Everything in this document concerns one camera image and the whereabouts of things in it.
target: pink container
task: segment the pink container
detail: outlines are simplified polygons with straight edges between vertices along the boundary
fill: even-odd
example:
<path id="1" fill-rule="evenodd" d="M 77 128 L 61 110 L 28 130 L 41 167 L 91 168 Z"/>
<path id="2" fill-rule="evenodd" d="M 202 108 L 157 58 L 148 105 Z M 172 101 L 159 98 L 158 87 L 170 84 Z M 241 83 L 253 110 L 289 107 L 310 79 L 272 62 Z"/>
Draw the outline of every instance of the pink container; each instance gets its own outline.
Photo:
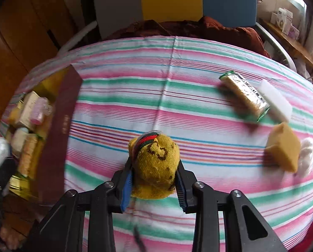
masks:
<path id="1" fill-rule="evenodd" d="M 48 99 L 45 97 L 40 97 L 35 102 L 31 116 L 30 116 L 30 122 L 35 125 L 41 125 L 43 122 L 43 118 L 45 116 L 45 112 L 48 106 Z"/>

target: tablecloth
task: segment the tablecloth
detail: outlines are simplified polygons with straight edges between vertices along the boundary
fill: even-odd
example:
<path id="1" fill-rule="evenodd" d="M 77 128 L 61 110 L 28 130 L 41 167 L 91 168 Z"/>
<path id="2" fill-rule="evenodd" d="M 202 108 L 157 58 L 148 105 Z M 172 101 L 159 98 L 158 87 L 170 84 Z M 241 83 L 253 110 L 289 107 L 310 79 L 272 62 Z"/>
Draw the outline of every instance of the tablecloth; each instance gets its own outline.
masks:
<path id="1" fill-rule="evenodd" d="M 302 240 L 313 220 L 313 170 L 306 178 L 284 173 L 263 154 L 276 122 L 260 123 L 219 76 L 235 70 L 253 86 L 268 80 L 293 106 L 290 126 L 300 139 L 313 137 L 313 85 L 256 53 L 202 39 L 129 38 L 85 46 L 34 68 L 20 84 L 1 124 L 22 92 L 72 64 L 83 78 L 72 119 L 65 187 L 79 192 L 111 179 L 127 160 L 127 143 L 158 129 L 178 143 L 181 160 L 198 180 L 216 190 L 240 189 L 273 227 L 286 248 Z M 87 222 L 84 249 L 87 245 Z M 191 251 L 194 214 L 184 214 L 176 194 L 131 200 L 114 214 L 117 251 L 138 251 L 137 225 L 149 252 Z M 220 216 L 221 251 L 225 250 Z"/>

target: white sponge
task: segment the white sponge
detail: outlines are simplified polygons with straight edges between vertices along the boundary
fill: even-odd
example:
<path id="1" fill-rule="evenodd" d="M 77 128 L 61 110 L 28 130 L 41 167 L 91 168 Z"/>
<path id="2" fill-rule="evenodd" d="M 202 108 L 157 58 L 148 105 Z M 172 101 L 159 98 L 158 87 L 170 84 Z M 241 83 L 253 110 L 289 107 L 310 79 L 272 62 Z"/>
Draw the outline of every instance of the white sponge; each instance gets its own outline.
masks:
<path id="1" fill-rule="evenodd" d="M 259 93 L 270 105 L 270 109 L 281 122 L 289 122 L 292 117 L 293 107 L 288 100 L 275 89 L 267 80 L 260 82 Z"/>

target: blue panel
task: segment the blue panel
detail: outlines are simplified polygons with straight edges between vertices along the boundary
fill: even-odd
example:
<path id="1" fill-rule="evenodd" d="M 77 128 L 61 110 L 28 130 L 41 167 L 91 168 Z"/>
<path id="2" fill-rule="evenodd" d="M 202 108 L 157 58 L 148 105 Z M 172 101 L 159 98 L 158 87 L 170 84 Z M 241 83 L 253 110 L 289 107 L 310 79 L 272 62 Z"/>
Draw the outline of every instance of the blue panel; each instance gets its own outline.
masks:
<path id="1" fill-rule="evenodd" d="M 228 28 L 254 26 L 257 0 L 203 0 L 203 15 Z"/>

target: brown cloth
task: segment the brown cloth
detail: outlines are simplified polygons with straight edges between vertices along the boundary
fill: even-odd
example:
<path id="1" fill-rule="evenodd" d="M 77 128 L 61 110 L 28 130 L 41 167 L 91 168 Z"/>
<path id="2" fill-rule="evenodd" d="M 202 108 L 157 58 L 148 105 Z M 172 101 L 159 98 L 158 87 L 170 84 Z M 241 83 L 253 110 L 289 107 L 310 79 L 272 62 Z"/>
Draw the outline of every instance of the brown cloth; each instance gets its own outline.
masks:
<path id="1" fill-rule="evenodd" d="M 116 31 L 104 40 L 156 35 L 207 39 L 238 46 L 271 58 L 264 50 L 263 42 L 253 28 L 225 28 L 221 23 L 207 16 L 202 17 L 198 22 L 140 21 Z"/>

